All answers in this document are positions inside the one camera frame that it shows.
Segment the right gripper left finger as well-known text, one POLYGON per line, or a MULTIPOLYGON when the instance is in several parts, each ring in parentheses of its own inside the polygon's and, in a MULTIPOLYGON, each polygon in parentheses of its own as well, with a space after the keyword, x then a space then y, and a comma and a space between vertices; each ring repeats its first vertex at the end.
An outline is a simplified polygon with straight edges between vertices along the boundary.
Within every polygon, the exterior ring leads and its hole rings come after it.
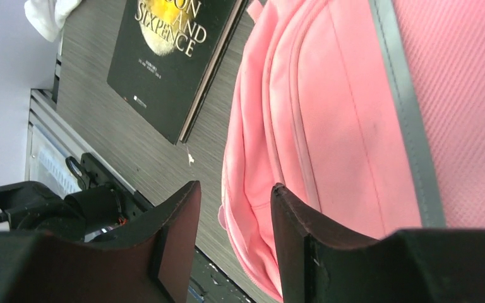
POLYGON ((0 302, 125 302, 116 253, 45 232, 0 232, 0 302))

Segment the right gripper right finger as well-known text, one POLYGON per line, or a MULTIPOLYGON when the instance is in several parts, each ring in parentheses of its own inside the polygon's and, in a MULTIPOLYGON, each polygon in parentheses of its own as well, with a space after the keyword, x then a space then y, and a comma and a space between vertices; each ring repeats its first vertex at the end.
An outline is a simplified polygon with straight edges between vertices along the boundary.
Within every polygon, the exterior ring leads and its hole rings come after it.
POLYGON ((485 302, 485 229, 404 229, 362 235, 271 193, 285 302, 485 302))

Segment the pink student backpack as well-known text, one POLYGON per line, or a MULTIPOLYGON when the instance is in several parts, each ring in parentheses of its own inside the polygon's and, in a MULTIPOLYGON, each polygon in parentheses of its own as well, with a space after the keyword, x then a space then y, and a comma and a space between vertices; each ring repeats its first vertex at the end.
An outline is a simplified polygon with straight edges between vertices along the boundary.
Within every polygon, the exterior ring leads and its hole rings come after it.
POLYGON ((219 221, 247 276, 283 300, 282 184, 376 240, 485 229, 485 1, 253 1, 219 221))

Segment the black book gold cover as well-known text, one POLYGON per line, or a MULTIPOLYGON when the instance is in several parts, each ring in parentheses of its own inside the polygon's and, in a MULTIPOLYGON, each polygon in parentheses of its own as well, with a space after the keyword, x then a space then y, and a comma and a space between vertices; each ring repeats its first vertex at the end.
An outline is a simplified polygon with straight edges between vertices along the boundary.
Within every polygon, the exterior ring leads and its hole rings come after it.
POLYGON ((107 84, 172 144, 185 142, 246 1, 128 1, 107 84))

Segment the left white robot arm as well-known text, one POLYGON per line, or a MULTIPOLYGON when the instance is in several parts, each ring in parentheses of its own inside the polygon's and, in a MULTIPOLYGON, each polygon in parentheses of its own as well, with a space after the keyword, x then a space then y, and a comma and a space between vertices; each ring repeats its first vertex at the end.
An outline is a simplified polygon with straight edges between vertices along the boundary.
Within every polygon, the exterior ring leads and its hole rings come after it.
POLYGON ((87 236, 127 222, 122 198, 109 186, 98 186, 64 198, 38 181, 0 186, 0 223, 10 230, 49 232, 86 242, 87 236))

